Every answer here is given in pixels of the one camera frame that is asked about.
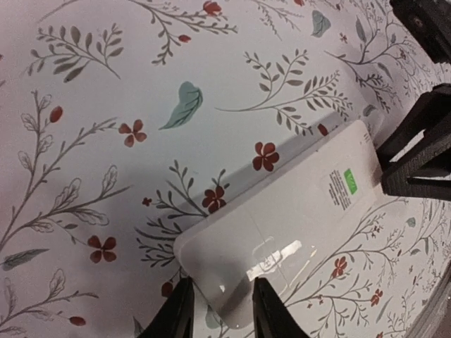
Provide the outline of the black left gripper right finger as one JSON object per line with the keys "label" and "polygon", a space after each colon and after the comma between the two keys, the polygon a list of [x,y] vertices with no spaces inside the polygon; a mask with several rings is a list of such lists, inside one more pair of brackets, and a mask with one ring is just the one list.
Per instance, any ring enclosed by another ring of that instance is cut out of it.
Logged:
{"label": "black left gripper right finger", "polygon": [[256,338],[309,338],[266,278],[254,280],[252,301]]}

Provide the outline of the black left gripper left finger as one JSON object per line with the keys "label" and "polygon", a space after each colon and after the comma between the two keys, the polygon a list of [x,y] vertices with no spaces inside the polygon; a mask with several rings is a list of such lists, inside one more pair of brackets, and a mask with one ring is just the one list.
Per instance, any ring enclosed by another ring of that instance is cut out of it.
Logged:
{"label": "black left gripper left finger", "polygon": [[194,283],[182,278],[139,338],[191,338],[194,332]]}

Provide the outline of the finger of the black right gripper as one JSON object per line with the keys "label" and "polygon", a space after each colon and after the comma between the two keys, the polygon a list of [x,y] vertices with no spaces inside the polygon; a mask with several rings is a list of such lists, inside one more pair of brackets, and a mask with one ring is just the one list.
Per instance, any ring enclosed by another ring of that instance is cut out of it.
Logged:
{"label": "finger of the black right gripper", "polygon": [[450,200],[450,85],[422,94],[376,151],[389,196]]}

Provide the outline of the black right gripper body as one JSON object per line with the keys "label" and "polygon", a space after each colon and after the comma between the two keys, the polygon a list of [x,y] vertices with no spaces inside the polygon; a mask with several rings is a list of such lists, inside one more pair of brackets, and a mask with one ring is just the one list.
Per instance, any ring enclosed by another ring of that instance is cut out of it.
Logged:
{"label": "black right gripper body", "polygon": [[450,1],[390,1],[395,17],[434,63],[450,64]]}

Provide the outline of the white remote control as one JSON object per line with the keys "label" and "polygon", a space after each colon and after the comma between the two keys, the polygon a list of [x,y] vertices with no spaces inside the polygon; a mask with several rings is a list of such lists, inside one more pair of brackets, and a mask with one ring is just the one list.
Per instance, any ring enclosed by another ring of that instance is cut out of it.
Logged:
{"label": "white remote control", "polygon": [[285,296],[375,199],[380,166],[366,125],[347,123],[178,236],[174,254],[231,329],[252,322],[254,280]]}

